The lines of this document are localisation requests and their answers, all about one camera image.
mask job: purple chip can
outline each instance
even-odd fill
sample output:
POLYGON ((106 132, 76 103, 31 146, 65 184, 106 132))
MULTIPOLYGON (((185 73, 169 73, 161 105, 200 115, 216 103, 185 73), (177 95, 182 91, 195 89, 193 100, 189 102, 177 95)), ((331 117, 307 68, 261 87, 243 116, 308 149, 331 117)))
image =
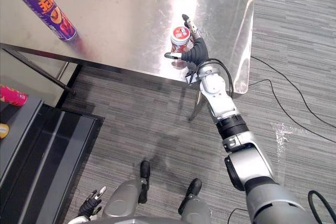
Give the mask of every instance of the purple chip can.
POLYGON ((76 29, 54 0, 23 0, 61 40, 70 40, 76 29))

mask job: small container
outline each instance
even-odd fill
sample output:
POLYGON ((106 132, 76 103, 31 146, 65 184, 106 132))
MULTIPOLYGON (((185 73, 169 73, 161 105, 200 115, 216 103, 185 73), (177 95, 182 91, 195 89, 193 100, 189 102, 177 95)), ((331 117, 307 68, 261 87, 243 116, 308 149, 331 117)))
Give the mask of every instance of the small container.
POLYGON ((61 40, 70 40, 76 29, 54 0, 23 0, 61 40))
POLYGON ((176 27, 171 36, 172 52, 187 52, 187 45, 190 40, 190 31, 185 26, 176 27))
POLYGON ((0 123, 0 138, 7 136, 9 127, 7 124, 0 123))
POLYGON ((0 101, 8 102, 14 106, 22 106, 26 103, 28 95, 7 86, 0 86, 0 101))

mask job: white lid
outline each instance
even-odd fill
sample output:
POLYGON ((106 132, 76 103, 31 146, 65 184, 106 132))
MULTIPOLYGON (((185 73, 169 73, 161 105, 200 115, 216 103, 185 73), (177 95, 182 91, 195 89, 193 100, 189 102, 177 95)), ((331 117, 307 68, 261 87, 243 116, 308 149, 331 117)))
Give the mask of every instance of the white lid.
POLYGON ((186 45, 189 39, 190 31, 185 26, 176 27, 170 36, 170 40, 172 41, 172 43, 177 46, 186 45))

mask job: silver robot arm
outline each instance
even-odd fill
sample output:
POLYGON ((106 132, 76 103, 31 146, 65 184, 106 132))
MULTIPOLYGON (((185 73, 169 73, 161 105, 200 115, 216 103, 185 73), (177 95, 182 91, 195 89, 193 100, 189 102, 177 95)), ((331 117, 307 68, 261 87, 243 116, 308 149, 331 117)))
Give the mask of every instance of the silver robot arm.
POLYGON ((214 122, 228 156, 226 168, 233 186, 246 193, 246 204, 253 224, 316 224, 295 197, 277 184, 271 163, 253 133, 248 129, 233 100, 226 93, 220 69, 208 61, 208 52, 196 25, 186 15, 185 26, 191 30, 194 47, 189 52, 165 54, 198 66, 200 90, 207 99, 214 122))

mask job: reflective tabletop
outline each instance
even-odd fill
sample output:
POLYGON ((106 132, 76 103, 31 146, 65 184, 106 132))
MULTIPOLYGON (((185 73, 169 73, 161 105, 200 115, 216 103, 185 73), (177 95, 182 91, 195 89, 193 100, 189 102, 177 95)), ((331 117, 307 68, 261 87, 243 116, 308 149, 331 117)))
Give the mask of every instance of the reflective tabletop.
POLYGON ((235 92, 247 92, 254 0, 55 1, 78 30, 74 40, 59 40, 23 1, 1 0, 3 46, 185 81, 188 67, 163 56, 185 13, 200 29, 209 56, 229 69, 235 92))

